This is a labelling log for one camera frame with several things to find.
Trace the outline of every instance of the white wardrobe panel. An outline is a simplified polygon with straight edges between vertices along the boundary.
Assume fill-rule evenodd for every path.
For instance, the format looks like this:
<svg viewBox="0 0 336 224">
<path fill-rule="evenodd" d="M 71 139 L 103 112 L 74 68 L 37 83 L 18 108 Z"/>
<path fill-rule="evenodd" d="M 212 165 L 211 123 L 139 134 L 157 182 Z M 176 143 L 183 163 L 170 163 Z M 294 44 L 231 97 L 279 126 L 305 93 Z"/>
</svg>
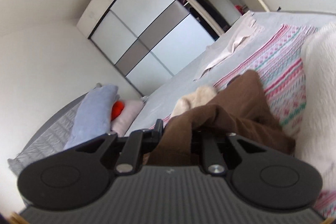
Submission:
<svg viewBox="0 0 336 224">
<path fill-rule="evenodd" d="M 116 0 L 111 10 L 139 36 L 174 0 Z"/>
<path fill-rule="evenodd" d="M 192 15 L 188 15 L 152 52 L 173 74 L 177 74 L 213 42 L 214 39 L 199 22 Z"/>
<path fill-rule="evenodd" d="M 137 38 L 112 12 L 108 12 L 91 39 L 116 63 Z"/>
<path fill-rule="evenodd" d="M 151 53 L 147 54 L 126 76 L 143 95 L 152 94 L 171 77 Z"/>
</svg>

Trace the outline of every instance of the ribbed gray surface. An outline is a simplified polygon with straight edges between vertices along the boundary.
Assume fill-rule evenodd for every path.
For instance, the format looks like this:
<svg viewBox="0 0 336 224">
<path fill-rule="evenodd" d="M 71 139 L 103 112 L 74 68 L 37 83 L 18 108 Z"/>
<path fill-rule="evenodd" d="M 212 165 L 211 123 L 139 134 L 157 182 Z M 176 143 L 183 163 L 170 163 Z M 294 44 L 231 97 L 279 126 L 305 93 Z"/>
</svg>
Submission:
<svg viewBox="0 0 336 224">
<path fill-rule="evenodd" d="M 30 207 L 21 215 L 30 224 L 322 222 L 309 209 L 276 214 L 253 208 L 239 200 L 222 178 L 204 175 L 197 166 L 145 166 L 134 176 L 118 178 L 101 199 L 86 207 L 68 212 Z"/>
</svg>

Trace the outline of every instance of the silver screw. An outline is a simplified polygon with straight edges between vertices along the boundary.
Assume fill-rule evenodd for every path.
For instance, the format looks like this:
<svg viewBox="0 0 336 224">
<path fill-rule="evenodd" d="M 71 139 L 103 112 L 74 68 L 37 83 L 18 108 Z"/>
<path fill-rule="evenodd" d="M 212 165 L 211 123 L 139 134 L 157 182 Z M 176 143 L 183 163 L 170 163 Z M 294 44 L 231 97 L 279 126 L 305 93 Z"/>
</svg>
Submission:
<svg viewBox="0 0 336 224">
<path fill-rule="evenodd" d="M 115 168 L 119 173 L 128 173 L 133 170 L 133 166 L 130 164 L 119 164 Z"/>
<path fill-rule="evenodd" d="M 219 164 L 213 164 L 208 167 L 208 171 L 212 174 L 220 174 L 225 171 L 225 168 Z"/>
</svg>

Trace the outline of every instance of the gray bed sheet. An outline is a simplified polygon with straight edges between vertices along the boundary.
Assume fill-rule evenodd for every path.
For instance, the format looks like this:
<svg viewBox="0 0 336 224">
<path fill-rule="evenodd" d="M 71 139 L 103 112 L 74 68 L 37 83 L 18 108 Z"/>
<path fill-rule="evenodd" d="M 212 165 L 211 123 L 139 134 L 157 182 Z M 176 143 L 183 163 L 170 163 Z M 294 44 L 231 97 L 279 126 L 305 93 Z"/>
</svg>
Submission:
<svg viewBox="0 0 336 224">
<path fill-rule="evenodd" d="M 213 68 L 199 80 L 193 81 L 204 53 L 201 54 L 148 97 L 145 107 L 132 123 L 125 136 L 129 136 L 132 131 L 137 129 L 150 128 L 156 119 L 163 119 L 170 115 L 181 96 L 195 91 L 201 85 L 213 85 L 216 83 L 263 46 L 280 29 L 282 24 L 311 25 L 320 28 L 331 21 L 336 21 L 336 16 L 334 15 L 282 12 L 254 13 L 253 18 L 256 19 L 258 24 L 264 26 L 265 30 L 252 43 L 235 52 L 230 58 Z"/>
</svg>

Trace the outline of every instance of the brown cloth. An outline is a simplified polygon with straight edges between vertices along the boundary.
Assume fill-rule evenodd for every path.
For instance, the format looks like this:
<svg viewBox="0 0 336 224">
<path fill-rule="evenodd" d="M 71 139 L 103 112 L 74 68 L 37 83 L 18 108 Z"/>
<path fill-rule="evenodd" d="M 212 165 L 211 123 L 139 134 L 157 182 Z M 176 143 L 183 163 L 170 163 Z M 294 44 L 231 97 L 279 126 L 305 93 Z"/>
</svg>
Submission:
<svg viewBox="0 0 336 224">
<path fill-rule="evenodd" d="M 248 70 L 219 92 L 209 103 L 173 117 L 161 141 L 149 156 L 149 165 L 190 165 L 192 131 L 212 129 L 217 137 L 237 133 L 250 140 L 290 154 L 295 141 L 286 136 L 272 116 L 257 72 Z"/>
</svg>

